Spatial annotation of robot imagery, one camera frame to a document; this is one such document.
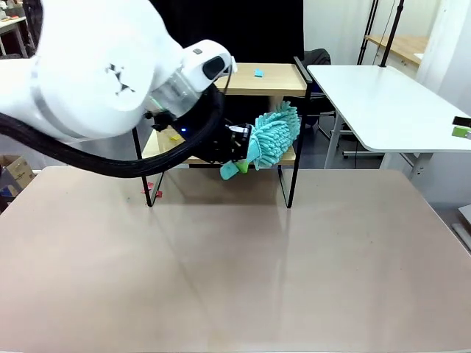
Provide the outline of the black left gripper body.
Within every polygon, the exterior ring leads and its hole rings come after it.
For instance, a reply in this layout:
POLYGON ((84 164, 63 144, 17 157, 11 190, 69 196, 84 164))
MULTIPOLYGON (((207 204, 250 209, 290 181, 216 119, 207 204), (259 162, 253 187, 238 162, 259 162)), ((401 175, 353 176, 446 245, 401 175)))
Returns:
POLYGON ((209 163, 224 164, 237 162, 247 157, 249 137, 235 136, 225 124, 205 147, 205 160, 209 163))

